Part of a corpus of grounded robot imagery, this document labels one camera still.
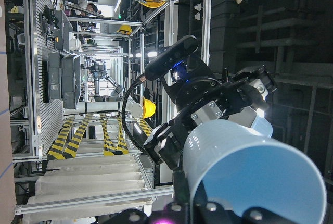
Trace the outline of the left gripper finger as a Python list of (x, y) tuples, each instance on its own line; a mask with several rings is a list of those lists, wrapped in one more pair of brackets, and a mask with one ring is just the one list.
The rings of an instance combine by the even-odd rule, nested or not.
[(187, 178), (182, 170), (173, 171), (174, 200), (179, 204), (189, 204), (190, 192)]

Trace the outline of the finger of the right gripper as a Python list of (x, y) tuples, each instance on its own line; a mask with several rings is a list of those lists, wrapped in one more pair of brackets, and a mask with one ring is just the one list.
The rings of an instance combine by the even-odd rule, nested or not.
[(264, 65), (246, 67), (233, 76), (234, 82), (244, 82), (241, 92), (254, 109), (266, 111), (266, 97), (277, 89), (277, 84)]
[(190, 119), (172, 119), (153, 129), (144, 143), (144, 149), (155, 164), (166, 163), (170, 169), (177, 169), (186, 138), (196, 126)]

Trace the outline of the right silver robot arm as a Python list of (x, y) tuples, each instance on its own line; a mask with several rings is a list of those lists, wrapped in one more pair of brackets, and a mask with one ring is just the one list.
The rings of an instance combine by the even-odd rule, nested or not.
[(166, 163), (171, 170), (179, 170), (190, 131), (204, 122), (229, 117), (246, 108), (266, 110), (266, 95), (277, 89), (264, 66), (244, 68), (228, 81), (228, 78), (218, 80), (202, 60), (193, 61), (193, 69), (188, 69), (183, 61), (171, 69), (178, 77), (171, 86), (162, 77), (169, 67), (152, 61), (123, 97), (108, 101), (106, 97), (98, 96), (91, 104), (81, 103), (80, 108), (84, 113), (118, 111), (123, 117), (129, 111), (133, 117), (141, 117), (145, 109), (136, 102), (129, 103), (130, 93), (144, 81), (160, 79), (178, 109), (178, 115), (157, 127), (156, 132), (148, 135), (146, 142), (137, 147), (157, 165)]

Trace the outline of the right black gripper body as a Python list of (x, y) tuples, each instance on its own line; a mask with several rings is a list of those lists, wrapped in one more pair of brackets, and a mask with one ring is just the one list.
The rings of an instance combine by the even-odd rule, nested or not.
[(212, 119), (234, 113), (234, 89), (229, 83), (219, 81), (210, 68), (198, 57), (188, 57), (171, 69), (179, 79), (168, 86), (161, 79), (168, 96), (178, 109), (178, 115), (169, 121), (167, 130), (192, 130), (198, 124), (192, 114), (213, 102), (220, 115)]

